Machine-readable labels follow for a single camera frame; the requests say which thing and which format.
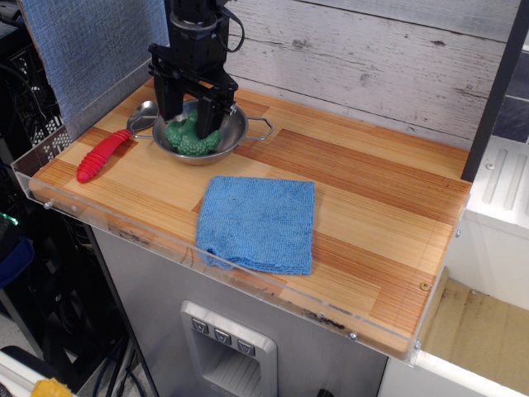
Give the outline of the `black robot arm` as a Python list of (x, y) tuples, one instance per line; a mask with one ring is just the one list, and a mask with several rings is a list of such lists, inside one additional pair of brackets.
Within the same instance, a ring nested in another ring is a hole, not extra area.
[(241, 21), (225, 1), (167, 1), (165, 3), (169, 45), (152, 44), (150, 74), (154, 77), (159, 115), (166, 121), (183, 113), (183, 97), (198, 100), (198, 137), (217, 130), (224, 116), (236, 111), (238, 84), (224, 70), (229, 53), (230, 22)]

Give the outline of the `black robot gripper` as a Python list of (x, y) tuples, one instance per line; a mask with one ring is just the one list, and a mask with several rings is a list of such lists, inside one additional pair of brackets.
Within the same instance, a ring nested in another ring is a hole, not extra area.
[(229, 19), (213, 16), (193, 24), (172, 16), (171, 24), (171, 47), (149, 46), (160, 116), (169, 122), (182, 113), (184, 95), (197, 98), (197, 134), (205, 139), (236, 109), (238, 85), (224, 70)]

